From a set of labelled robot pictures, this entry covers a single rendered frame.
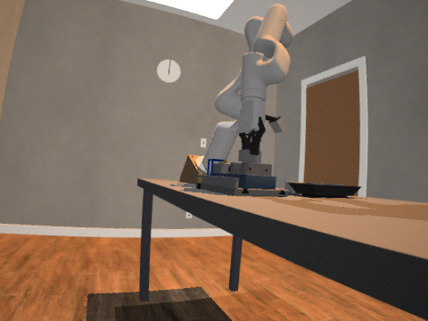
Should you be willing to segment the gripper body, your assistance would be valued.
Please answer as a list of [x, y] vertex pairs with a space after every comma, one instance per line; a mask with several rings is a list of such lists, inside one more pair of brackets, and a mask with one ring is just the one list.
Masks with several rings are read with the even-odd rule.
[[247, 132], [247, 134], [254, 129], [259, 130], [259, 117], [261, 117], [263, 124], [266, 124], [265, 103], [259, 99], [244, 99], [239, 111], [238, 118], [238, 133]]

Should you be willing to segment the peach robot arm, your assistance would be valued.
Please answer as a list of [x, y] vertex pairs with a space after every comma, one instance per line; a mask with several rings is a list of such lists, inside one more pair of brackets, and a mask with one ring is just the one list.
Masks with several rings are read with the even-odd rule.
[[[252, 98], [265, 102], [267, 86], [285, 80], [290, 66], [285, 48], [293, 40], [292, 28], [286, 20], [285, 7], [274, 4], [267, 9], [264, 18], [252, 17], [246, 22], [244, 34], [249, 51], [243, 56], [242, 69], [215, 100], [217, 111], [237, 121], [217, 124], [206, 153], [195, 160], [195, 165], [202, 172], [207, 174], [208, 159], [227, 159], [239, 135], [240, 100]], [[267, 61], [267, 58], [272, 59]], [[241, 95], [238, 94], [240, 89]]]

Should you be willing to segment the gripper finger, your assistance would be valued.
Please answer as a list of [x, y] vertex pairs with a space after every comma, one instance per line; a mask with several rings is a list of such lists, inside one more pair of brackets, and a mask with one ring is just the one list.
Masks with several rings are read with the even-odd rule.
[[259, 117], [258, 126], [259, 126], [259, 130], [258, 130], [259, 132], [254, 131], [254, 129], [251, 131], [250, 154], [253, 154], [253, 155], [259, 155], [259, 143], [261, 142], [261, 137], [266, 131], [261, 117]]
[[[247, 136], [248, 136], [248, 138], [247, 138]], [[249, 132], [249, 134], [245, 134], [245, 132], [239, 133], [239, 137], [241, 137], [241, 139], [242, 139], [242, 150], [244, 150], [244, 149], [250, 150], [251, 133], [250, 132]]]

